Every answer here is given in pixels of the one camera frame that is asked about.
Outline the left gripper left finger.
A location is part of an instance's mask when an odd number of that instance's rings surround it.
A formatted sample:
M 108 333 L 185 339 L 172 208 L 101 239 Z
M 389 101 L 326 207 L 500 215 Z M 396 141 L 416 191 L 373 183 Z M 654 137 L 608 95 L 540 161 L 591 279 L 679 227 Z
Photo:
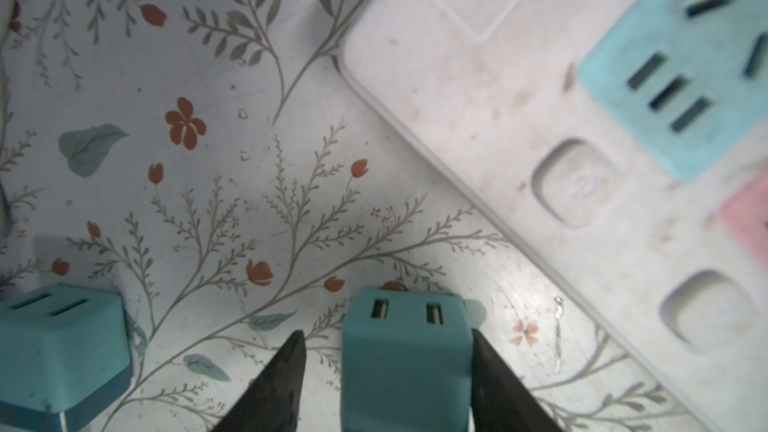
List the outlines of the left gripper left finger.
M 212 431 L 296 431 L 305 368 L 305 336 L 296 330 Z

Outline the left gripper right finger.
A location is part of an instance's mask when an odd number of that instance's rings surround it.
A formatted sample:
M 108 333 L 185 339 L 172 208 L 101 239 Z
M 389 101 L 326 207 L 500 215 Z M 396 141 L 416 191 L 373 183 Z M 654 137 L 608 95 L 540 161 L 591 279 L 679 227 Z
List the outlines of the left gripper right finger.
M 477 432 L 561 432 L 478 330 L 472 330 L 471 411 Z

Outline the teal charger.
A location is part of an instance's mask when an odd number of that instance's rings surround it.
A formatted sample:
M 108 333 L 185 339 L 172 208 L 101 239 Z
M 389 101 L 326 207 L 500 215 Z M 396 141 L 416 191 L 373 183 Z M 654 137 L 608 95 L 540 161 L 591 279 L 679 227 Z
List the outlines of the teal charger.
M 54 284 L 2 301 L 2 425 L 80 431 L 127 391 L 131 377 L 120 294 Z
M 361 290 L 342 324 L 342 429 L 468 430 L 472 355 L 460 297 Z

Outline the teal charger beside blue cube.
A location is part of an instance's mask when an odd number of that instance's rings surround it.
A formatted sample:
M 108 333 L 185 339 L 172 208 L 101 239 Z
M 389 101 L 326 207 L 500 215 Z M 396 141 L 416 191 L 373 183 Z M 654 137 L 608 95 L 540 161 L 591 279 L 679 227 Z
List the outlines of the teal charger beside blue cube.
M 2 301 L 2 425 L 80 431 L 127 391 L 131 377 L 120 294 L 54 284 Z

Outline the floral table mat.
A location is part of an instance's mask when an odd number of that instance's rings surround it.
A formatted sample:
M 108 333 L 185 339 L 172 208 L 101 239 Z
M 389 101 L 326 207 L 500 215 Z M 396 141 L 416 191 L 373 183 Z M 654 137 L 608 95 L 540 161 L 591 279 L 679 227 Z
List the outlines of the floral table mat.
M 347 86 L 367 0 L 16 0 L 1 292 L 120 292 L 134 373 L 94 431 L 206 431 L 294 330 L 340 427 L 365 287 L 454 292 L 568 431 L 699 422 Z

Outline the white multicolour power strip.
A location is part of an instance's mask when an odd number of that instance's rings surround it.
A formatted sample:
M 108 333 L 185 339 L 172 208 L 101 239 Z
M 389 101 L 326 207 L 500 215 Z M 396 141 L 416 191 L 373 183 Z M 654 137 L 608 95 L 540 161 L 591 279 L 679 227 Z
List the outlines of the white multicolour power strip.
M 767 0 L 371 0 L 350 86 L 714 431 L 767 427 Z

